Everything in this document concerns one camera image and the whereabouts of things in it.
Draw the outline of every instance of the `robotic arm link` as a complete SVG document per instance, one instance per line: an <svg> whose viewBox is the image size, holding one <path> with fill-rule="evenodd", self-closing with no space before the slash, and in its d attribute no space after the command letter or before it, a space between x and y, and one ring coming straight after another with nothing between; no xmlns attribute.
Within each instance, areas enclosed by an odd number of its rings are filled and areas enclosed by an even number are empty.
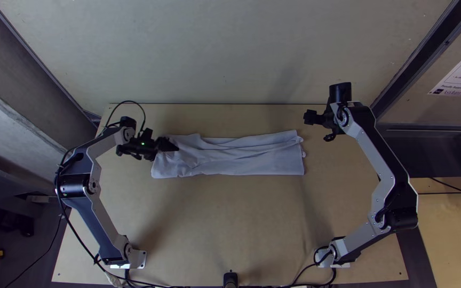
<svg viewBox="0 0 461 288"><path fill-rule="evenodd" d="M376 130L376 119L371 109L351 101L351 98L351 83L332 85L323 115L312 110L304 115L305 124L319 124L332 129L332 133L324 137L327 142L338 134L356 139L379 180L364 224L345 237L332 239L327 249L318 250L315 262L331 252L320 267L349 267L363 249L389 234L417 227L418 198L408 173Z"/></svg>

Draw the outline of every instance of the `silver arm segment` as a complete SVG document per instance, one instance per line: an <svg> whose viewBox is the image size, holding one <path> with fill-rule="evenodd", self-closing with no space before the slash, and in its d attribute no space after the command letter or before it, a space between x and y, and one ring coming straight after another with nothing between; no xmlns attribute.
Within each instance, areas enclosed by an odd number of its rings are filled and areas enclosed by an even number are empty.
<svg viewBox="0 0 461 288"><path fill-rule="evenodd" d="M347 97L332 97L334 93L349 93ZM322 124L334 133L325 137L332 141L336 134L347 134L357 140L378 175L378 186L371 195L371 210L358 229L345 237L332 239L327 249L317 250L314 261L319 262L329 251L320 267L349 267L361 251L387 235L417 227L417 193L410 184L408 173L385 140L376 130L376 119L369 109L351 100L351 85L330 86L331 97L325 115L333 123L323 123L323 117L313 124Z"/></svg>
<svg viewBox="0 0 461 288"><path fill-rule="evenodd" d="M117 232L99 198L101 166L96 158L116 145L130 141L135 126L107 128L102 135L77 147L59 173L59 197L75 208L99 243L99 255L111 268L143 268L147 253L132 247L128 238Z"/></svg>

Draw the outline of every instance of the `metal frame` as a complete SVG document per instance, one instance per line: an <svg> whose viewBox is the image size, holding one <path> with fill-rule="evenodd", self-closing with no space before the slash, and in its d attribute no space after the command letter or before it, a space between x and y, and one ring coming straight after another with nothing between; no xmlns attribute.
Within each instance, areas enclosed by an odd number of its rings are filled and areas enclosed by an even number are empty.
<svg viewBox="0 0 461 288"><path fill-rule="evenodd" d="M454 0L371 105L380 119L461 33L461 0Z"/></svg>

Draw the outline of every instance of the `tabletop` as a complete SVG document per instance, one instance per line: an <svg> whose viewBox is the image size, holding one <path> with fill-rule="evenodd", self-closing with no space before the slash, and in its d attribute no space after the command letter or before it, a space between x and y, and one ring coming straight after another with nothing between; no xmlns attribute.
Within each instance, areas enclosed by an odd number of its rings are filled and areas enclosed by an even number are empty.
<svg viewBox="0 0 461 288"><path fill-rule="evenodd" d="M115 105L106 108L105 123ZM243 137L295 129L304 138L304 176L198 175L153 179L151 162L98 158L101 201L121 234L148 252L136 280L164 285L221 286L230 269L241 285L286 285L316 248L345 236L367 220L375 171L356 141L346 135L327 143L329 131L305 125L307 109L324 105L144 104L153 137L200 133L203 137ZM121 105L112 117L142 121L135 105ZM70 219L96 253L98 245L76 211ZM121 270L112 273L123 275ZM323 283L330 270L311 268L300 281ZM338 270L335 283L407 279L398 240L390 235L365 249L350 268ZM67 230L53 281L107 284L74 235Z"/></svg>

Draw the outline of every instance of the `white cloth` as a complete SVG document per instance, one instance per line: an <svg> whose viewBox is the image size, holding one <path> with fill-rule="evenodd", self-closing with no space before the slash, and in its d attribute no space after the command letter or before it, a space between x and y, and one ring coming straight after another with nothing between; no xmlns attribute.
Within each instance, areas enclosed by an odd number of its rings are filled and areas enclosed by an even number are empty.
<svg viewBox="0 0 461 288"><path fill-rule="evenodd" d="M166 135L179 151L158 152L153 178L199 174L303 175L305 157L296 130L242 138Z"/></svg>

